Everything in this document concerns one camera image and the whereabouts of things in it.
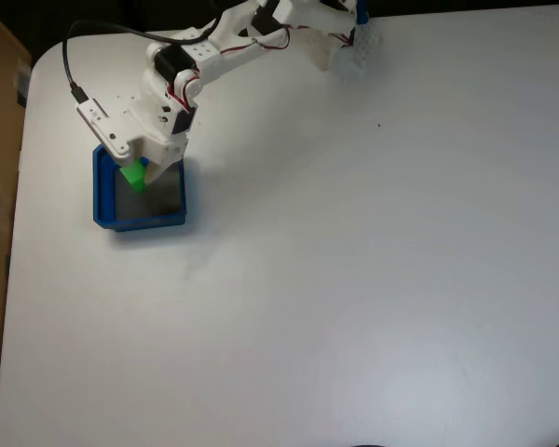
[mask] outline white robotic arm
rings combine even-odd
[[[355,8],[356,0],[247,0],[226,10],[207,40],[150,45],[141,98],[120,116],[110,117],[94,99],[83,98],[76,108],[119,166],[149,160],[144,178],[149,184],[184,157],[197,110],[194,98],[203,86],[270,50],[286,48],[291,28],[350,34]],[[207,29],[189,28],[172,38],[195,39]]]

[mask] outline green object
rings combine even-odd
[[[120,168],[120,172],[130,183],[135,193],[142,193],[145,188],[145,166],[141,161],[137,160],[130,166]]]

